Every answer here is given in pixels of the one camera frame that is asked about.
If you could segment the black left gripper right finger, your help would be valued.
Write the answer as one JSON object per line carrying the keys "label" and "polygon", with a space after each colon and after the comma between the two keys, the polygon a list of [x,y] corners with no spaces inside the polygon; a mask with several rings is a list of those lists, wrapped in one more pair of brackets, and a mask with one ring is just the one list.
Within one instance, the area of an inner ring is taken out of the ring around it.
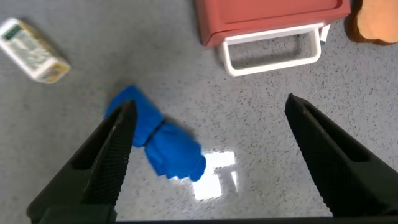
{"label": "black left gripper right finger", "polygon": [[310,175],[334,216],[397,215],[397,171],[309,101],[289,94],[285,115]]}

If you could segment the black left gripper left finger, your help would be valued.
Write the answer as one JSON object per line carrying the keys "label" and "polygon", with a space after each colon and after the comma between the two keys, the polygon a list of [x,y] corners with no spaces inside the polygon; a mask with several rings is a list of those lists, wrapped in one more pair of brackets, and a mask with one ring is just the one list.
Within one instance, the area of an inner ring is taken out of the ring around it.
{"label": "black left gripper left finger", "polygon": [[136,128],[136,105],[104,119],[27,208],[32,223],[115,223]]}

